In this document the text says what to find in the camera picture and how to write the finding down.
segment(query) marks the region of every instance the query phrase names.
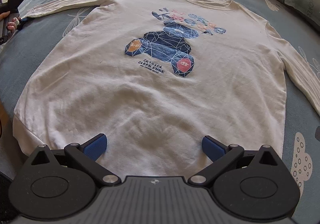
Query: blue bed sheet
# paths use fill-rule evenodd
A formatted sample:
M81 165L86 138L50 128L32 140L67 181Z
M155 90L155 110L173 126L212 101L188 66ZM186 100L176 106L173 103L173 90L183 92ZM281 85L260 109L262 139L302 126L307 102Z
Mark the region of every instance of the blue bed sheet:
M49 1L52 0L25 0L20 6L20 14ZM267 19L320 78L320 37L310 25L276 0L235 1ZM37 18L6 44L0 53L0 100L11 118L30 76L63 36L93 8L72 9ZM320 118L287 74L285 77L287 103L282 160L302 193L293 219L298 223L315 224L320 220ZM305 172L299 172L299 169L305 168Z

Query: ribbed neckline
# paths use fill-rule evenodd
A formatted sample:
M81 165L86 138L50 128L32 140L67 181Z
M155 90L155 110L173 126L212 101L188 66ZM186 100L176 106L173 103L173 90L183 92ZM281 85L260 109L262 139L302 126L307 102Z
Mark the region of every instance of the ribbed neckline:
M186 0L190 3L193 3L198 6L207 7L211 9L217 9L217 10L233 10L237 3L233 0Z

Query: handheld device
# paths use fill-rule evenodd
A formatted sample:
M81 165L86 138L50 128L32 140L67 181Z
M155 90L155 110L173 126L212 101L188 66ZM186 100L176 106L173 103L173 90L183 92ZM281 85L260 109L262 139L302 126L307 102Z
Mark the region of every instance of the handheld device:
M10 11L10 15L0 21L0 45L4 44L9 39L9 31L7 24L12 21L13 18L19 17L18 7L24 0L8 0L6 3L2 3L0 0L0 14Z

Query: human hand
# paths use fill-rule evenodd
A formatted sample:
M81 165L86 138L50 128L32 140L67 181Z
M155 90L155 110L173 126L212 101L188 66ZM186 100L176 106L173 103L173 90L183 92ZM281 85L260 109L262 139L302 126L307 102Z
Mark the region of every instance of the human hand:
M9 16L10 11L0 14L0 21ZM11 31L11 34L15 32L17 29L17 25L19 25L18 18L13 18L12 21L10 21L7 25L7 29Z

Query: blue polygonal bear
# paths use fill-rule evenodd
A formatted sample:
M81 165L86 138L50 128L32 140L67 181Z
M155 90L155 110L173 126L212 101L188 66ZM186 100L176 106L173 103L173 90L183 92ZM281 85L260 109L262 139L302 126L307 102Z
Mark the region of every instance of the blue polygonal bear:
M181 77L193 69L194 59L189 54L191 46L185 38L197 38L199 32L175 21L165 20L163 31L147 32L127 44L124 54L135 56L146 53L163 62L169 62L173 72Z

